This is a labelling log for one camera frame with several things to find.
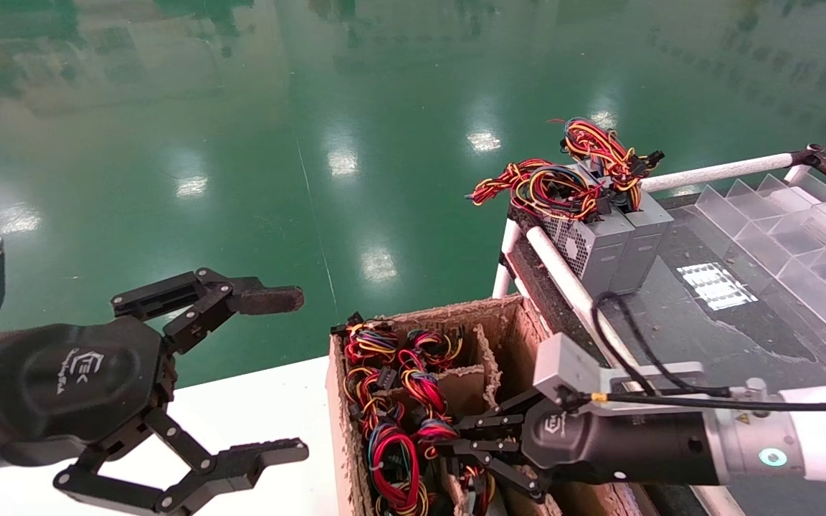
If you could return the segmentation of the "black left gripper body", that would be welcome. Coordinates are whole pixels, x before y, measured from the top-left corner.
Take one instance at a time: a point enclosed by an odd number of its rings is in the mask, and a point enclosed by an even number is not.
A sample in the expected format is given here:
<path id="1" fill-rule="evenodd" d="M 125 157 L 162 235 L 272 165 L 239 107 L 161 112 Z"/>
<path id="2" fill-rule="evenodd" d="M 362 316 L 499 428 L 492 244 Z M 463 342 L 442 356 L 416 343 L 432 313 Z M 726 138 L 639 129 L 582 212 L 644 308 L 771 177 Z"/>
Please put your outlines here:
<path id="1" fill-rule="evenodd" d="M 98 443 L 166 405 L 176 380 L 163 336 L 133 317 L 0 333 L 0 434 Z"/>

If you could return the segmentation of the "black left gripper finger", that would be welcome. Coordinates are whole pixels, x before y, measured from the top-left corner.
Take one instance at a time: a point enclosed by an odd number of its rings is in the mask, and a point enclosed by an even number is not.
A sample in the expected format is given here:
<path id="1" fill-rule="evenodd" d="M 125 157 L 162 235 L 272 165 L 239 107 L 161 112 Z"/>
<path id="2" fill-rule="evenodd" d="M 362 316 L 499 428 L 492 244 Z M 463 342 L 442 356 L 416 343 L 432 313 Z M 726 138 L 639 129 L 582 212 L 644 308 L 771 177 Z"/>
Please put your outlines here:
<path id="1" fill-rule="evenodd" d="M 309 457 L 307 444 L 298 438 L 243 444 L 210 454 L 164 408 L 149 408 L 125 427 L 157 436 L 188 472 L 167 489 L 101 476 L 99 470 L 111 457 L 113 444 L 133 447 L 128 439 L 110 438 L 86 447 L 74 464 L 57 474 L 53 487 L 76 502 L 115 512 L 194 515 L 214 497 L 254 489 L 267 468 Z"/>
<path id="2" fill-rule="evenodd" d="M 236 314 L 294 312 L 304 301 L 296 285 L 266 287 L 258 277 L 224 277 L 200 268 L 120 293 L 111 304 L 116 317 L 140 321 L 179 313 L 163 327 L 163 341 L 170 353 L 184 355 Z"/>

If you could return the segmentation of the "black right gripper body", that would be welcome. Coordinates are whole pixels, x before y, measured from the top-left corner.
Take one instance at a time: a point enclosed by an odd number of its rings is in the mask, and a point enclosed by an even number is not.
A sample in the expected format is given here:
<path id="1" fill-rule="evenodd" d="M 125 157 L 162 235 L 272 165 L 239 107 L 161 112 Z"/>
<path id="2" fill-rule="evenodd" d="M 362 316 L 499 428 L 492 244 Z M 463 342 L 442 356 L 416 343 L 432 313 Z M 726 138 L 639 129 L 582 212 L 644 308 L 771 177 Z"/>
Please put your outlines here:
<path id="1" fill-rule="evenodd" d="M 720 484 L 710 431 L 700 411 L 568 414 L 542 398 L 523 416 L 521 453 L 554 481 Z"/>

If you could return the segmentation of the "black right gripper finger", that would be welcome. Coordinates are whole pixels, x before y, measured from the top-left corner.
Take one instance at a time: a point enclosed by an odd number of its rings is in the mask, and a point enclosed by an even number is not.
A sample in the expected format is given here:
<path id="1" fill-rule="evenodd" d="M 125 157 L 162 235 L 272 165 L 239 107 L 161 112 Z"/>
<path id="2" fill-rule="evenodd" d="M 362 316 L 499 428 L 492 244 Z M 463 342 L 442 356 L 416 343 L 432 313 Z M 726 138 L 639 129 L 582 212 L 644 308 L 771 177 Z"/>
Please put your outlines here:
<path id="1" fill-rule="evenodd" d="M 486 441 L 455 439 L 434 444 L 441 457 L 455 458 L 495 477 L 503 486 L 540 502 L 550 487 L 550 474 L 528 460 L 514 440 Z"/>
<path id="2" fill-rule="evenodd" d="M 548 398 L 538 390 L 526 390 L 488 409 L 484 414 L 462 417 L 455 424 L 461 436 L 469 436 L 479 431 L 508 431 L 521 428 L 530 409 Z"/>

